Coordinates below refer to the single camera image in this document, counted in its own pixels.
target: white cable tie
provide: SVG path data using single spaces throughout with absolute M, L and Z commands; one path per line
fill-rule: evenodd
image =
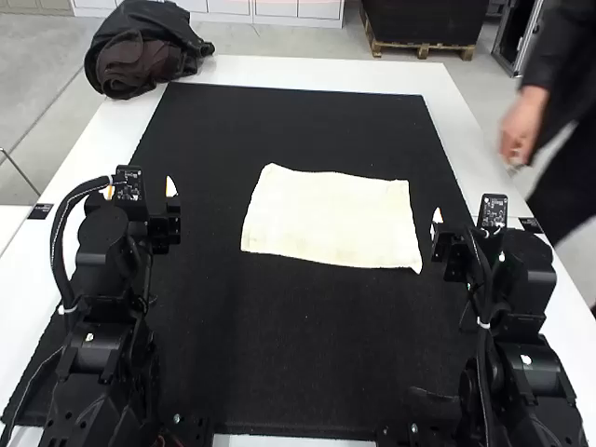
M 486 329 L 487 331 L 491 329 L 491 323 L 483 323 L 480 317 L 476 318 L 476 322 L 481 328 Z
M 77 308 L 78 308 L 78 303 L 74 307 L 71 307 L 70 309 L 65 309 L 64 305 L 59 305 L 58 306 L 58 315 L 72 314 L 73 312 L 75 312 L 75 310 Z

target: white table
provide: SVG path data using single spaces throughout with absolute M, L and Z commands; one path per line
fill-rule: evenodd
M 264 88 L 294 88 L 423 95 L 470 214 L 478 212 L 483 193 L 509 197 L 509 216 L 531 212 L 510 181 L 497 154 L 484 146 L 478 123 L 442 64 L 392 61 L 332 61 L 218 56 L 197 76 L 183 82 Z M 40 198 L 59 203 L 75 186 L 112 173 L 126 164 L 146 129 L 165 87 L 127 102 L 105 101 Z M 0 258 L 0 407 L 4 408 L 21 372 L 59 301 L 48 261 L 48 238 L 55 209 L 45 221 L 26 221 Z M 75 270 L 76 230 L 82 206 L 71 214 L 64 233 L 64 259 L 69 275 Z M 547 308 L 542 333 L 559 354 L 576 391 L 588 440 L 596 442 L 596 322 L 558 258 L 558 283 Z M 40 429 L 17 434 L 19 446 L 33 445 Z M 269 439 L 217 436 L 218 446 L 271 445 L 357 446 L 356 441 Z
M 0 205 L 0 256 L 31 212 L 29 205 Z

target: black cable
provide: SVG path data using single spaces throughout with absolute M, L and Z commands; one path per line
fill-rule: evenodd
M 59 349 L 54 351 L 54 353 L 51 356 L 49 356 L 47 359 L 42 361 L 41 364 L 35 370 L 34 374 L 29 379 L 29 382 L 27 382 L 27 386 L 25 387 L 25 390 L 23 391 L 22 396 L 20 397 L 20 401 L 19 401 L 19 404 L 17 405 L 17 408 L 15 409 L 14 413 L 12 414 L 10 421 L 8 421 L 7 425 L 4 427 L 4 431 L 2 432 L 2 437 L 0 437 L 0 447 L 8 446 L 8 443 L 10 442 L 10 437 L 12 436 L 12 430 L 14 429 L 15 424 L 17 423 L 17 419 L 19 418 L 20 410 L 22 409 L 22 404 L 29 397 L 28 395 L 29 395 L 29 391 L 31 389 L 32 383 L 35 380 L 37 380 L 37 378 L 40 376 L 40 373 L 43 372 L 47 368 L 48 365 L 51 365 L 52 361 L 54 361 L 55 359 L 58 359 L 60 357 L 61 352 L 62 352 L 62 348 L 60 347 Z
M 478 276 L 482 277 L 482 292 L 484 299 L 482 301 L 482 308 L 480 312 L 480 322 L 482 324 L 490 324 L 493 313 L 493 272 L 488 264 L 486 256 L 479 250 L 471 228 L 467 228 L 464 232 L 464 240 L 466 241 L 468 249 L 474 255 L 475 266 L 477 271 L 474 274 L 476 282 L 479 282 Z M 491 392 L 488 385 L 488 373 L 486 371 L 486 346 L 490 341 L 491 334 L 489 329 L 481 326 L 478 332 L 478 342 L 476 347 L 476 363 L 477 363 L 477 378 L 479 385 L 479 394 L 481 398 L 482 416 L 484 419 L 484 434 L 485 447 L 492 447 L 493 433 L 494 433 L 494 415 L 493 405 L 491 403 Z
M 444 394 L 433 393 L 420 386 L 410 386 L 408 390 L 419 398 L 425 398 L 429 400 L 435 400 L 437 402 L 459 402 L 459 396 L 446 396 Z
M 49 262 L 54 279 L 56 280 L 56 285 L 60 291 L 62 306 L 65 309 L 73 308 L 75 305 L 75 292 L 66 275 L 66 267 L 64 266 L 62 254 L 62 237 L 64 236 L 64 228 L 66 227 L 68 216 L 76 204 L 93 191 L 99 191 L 110 184 L 117 185 L 124 183 L 126 183 L 126 181 L 122 175 L 114 176 L 113 179 L 108 176 L 103 176 L 89 180 L 88 182 L 79 184 L 73 189 L 58 206 L 49 239 Z M 66 329 L 68 331 L 72 326 L 74 318 L 68 313 L 64 314 L 64 316 Z
M 555 445 L 556 447 L 562 447 L 561 445 L 561 441 L 559 440 L 559 438 L 557 438 L 557 436 L 550 431 L 550 429 L 544 425 L 544 423 L 538 419 L 536 416 L 531 415 L 530 419 L 532 419 L 532 422 L 534 423 L 535 426 L 538 426 L 542 429 L 542 431 L 549 436 L 550 440 L 554 442 L 553 445 Z

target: black rubber mat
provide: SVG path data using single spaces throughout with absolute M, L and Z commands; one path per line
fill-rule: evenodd
M 409 180 L 422 274 L 241 252 L 271 162 Z M 436 207 L 470 218 L 421 97 L 171 84 L 131 163 L 152 206 L 166 175 L 183 204 L 182 245 L 156 259 L 148 317 L 163 414 L 201 412 L 227 432 L 368 439 L 411 417 L 410 386 L 456 394 L 473 339 L 457 330 L 465 293 L 430 263 L 428 229 Z M 62 341 L 58 324 L 24 378 Z M 50 387 L 22 422 L 43 424 Z

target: white towel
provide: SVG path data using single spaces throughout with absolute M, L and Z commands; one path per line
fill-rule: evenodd
M 264 167 L 254 188 L 240 248 L 324 264 L 422 270 L 407 181 L 275 164 Z

